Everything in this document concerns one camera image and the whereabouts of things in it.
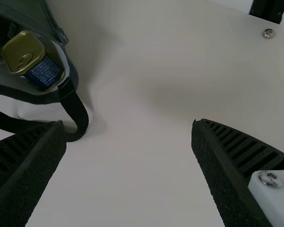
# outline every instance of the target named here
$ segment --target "dark green bag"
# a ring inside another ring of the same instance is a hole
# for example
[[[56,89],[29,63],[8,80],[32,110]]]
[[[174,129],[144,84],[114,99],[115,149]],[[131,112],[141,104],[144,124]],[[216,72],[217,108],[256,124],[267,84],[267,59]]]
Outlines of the dark green bag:
[[[0,15],[61,45],[68,42],[45,0],[0,0]]]
[[[57,25],[45,0],[0,0],[0,48],[7,42],[6,36],[11,38],[7,33],[11,30],[14,33],[17,30],[11,24],[21,27],[22,30],[31,30],[57,43],[67,62],[69,73],[57,87],[47,93],[26,88],[16,77],[0,76],[0,95],[35,105],[61,103],[77,125],[75,133],[65,132],[66,141],[78,140],[86,132],[89,119],[86,109],[76,94],[78,74],[66,54],[64,45],[67,44],[68,39],[63,30]],[[12,133],[18,133],[39,124],[40,122],[15,119],[0,112],[0,129]]]

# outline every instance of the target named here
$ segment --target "black strap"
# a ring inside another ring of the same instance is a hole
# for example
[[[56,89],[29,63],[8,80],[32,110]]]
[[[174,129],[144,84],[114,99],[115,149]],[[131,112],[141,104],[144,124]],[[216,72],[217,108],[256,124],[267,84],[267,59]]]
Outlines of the black strap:
[[[65,132],[66,142],[73,142],[85,134],[89,123],[88,114],[80,98],[77,96],[71,81],[59,93],[62,97],[60,101],[61,105],[77,125],[75,133]],[[40,124],[46,123],[16,119],[0,112],[0,129],[11,133],[19,133]]]

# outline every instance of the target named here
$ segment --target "screw head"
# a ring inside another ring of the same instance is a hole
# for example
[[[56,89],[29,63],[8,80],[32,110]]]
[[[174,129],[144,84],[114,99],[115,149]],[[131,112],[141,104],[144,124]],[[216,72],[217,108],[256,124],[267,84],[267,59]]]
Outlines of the screw head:
[[[265,39],[272,39],[275,36],[275,31],[271,28],[266,29],[263,31],[263,37]]]
[[[284,185],[283,180],[271,171],[260,171],[258,178],[263,184],[272,188],[281,188]]]

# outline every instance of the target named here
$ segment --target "black object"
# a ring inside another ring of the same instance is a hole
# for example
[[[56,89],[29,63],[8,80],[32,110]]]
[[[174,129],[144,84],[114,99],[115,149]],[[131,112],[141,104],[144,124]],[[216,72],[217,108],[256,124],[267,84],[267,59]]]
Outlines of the black object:
[[[0,227],[23,227],[66,150],[62,122],[0,141]]]
[[[258,170],[283,170],[284,153],[241,131],[194,121],[192,150],[226,227],[271,227],[248,189]]]
[[[284,13],[284,0],[254,0],[250,15],[280,24]]]
[[[69,65],[69,75],[57,86],[58,89],[49,93],[39,93],[38,95],[25,92],[20,89],[8,87],[0,84],[0,95],[8,96],[13,99],[28,102],[35,105],[44,105],[50,103],[61,103],[65,111],[77,125],[75,133],[65,132],[66,141],[72,142],[80,139],[86,132],[89,118],[87,111],[81,100],[76,94],[78,86],[78,73],[73,63],[68,58],[64,45],[67,44],[68,38],[63,30],[57,25],[51,11],[49,10],[45,0],[0,0],[0,18],[5,23],[11,22],[17,25],[35,31],[44,37],[59,43],[64,51]],[[0,34],[0,42],[5,42]],[[18,133],[20,132],[15,127],[15,121],[10,118],[10,125],[5,122],[0,122],[0,128],[5,128],[6,131]],[[21,120],[22,124],[35,126],[35,122],[27,122]]]

